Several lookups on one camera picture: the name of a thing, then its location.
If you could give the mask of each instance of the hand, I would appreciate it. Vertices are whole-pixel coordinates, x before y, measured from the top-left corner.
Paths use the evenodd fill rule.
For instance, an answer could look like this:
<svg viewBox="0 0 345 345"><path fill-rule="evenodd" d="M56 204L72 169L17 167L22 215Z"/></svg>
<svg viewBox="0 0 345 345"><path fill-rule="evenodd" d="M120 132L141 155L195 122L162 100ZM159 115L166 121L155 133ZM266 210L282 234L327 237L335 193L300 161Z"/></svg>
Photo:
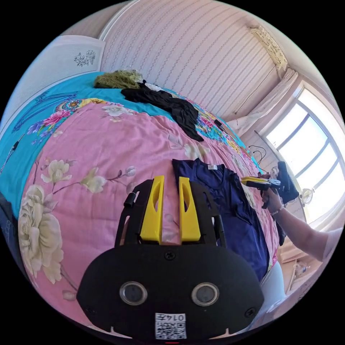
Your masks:
<svg viewBox="0 0 345 345"><path fill-rule="evenodd" d="M266 180L268 180L268 179L270 179L271 178L271 174L270 173L266 173L266 174L261 174L260 172L258 173L258 177L260 178L260 179L266 179Z"/></svg>
<svg viewBox="0 0 345 345"><path fill-rule="evenodd" d="M264 190L262 192L262 201L268 202L267 209L270 213L278 211L282 206L280 196L276 189L272 190L268 188L268 190Z"/></svg>

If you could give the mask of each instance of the green fluffy fabric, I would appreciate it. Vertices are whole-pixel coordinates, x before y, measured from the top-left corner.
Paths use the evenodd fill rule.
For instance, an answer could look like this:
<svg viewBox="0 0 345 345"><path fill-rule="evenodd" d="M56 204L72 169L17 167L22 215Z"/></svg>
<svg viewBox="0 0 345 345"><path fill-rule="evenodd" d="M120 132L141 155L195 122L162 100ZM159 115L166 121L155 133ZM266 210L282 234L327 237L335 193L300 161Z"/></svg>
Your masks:
<svg viewBox="0 0 345 345"><path fill-rule="evenodd" d="M119 70L104 73L95 79L95 88L103 89L139 89L138 82L143 76L135 70Z"/></svg>

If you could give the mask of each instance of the qr code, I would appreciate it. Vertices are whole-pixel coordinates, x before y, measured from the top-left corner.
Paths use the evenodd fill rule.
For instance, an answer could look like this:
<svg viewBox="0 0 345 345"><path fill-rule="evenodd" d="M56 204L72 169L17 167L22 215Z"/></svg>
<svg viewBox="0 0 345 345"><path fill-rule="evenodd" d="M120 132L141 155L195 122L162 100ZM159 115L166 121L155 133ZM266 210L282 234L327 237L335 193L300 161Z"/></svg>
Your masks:
<svg viewBox="0 0 345 345"><path fill-rule="evenodd" d="M156 339L186 339L185 314L156 313Z"/></svg>

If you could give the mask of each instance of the bracelet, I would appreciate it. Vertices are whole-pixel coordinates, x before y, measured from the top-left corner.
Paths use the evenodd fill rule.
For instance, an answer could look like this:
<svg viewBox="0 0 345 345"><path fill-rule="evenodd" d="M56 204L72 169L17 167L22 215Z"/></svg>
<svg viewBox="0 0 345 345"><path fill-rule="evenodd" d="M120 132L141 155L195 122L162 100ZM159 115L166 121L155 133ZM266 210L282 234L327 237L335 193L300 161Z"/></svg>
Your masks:
<svg viewBox="0 0 345 345"><path fill-rule="evenodd" d="M284 208L284 205L282 205L278 211L272 212L272 213L271 213L271 216L276 215L276 214L279 213L283 208Z"/></svg>

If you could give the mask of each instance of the white wall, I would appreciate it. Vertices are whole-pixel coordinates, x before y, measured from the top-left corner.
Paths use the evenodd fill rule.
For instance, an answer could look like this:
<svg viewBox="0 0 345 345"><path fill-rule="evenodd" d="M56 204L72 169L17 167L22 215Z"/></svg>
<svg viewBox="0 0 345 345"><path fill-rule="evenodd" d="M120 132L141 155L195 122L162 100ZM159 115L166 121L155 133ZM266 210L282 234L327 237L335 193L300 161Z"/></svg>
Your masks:
<svg viewBox="0 0 345 345"><path fill-rule="evenodd" d="M107 34L101 70L135 68L229 121L247 115L279 82L247 30L252 22L247 12L212 0L139 0Z"/></svg>

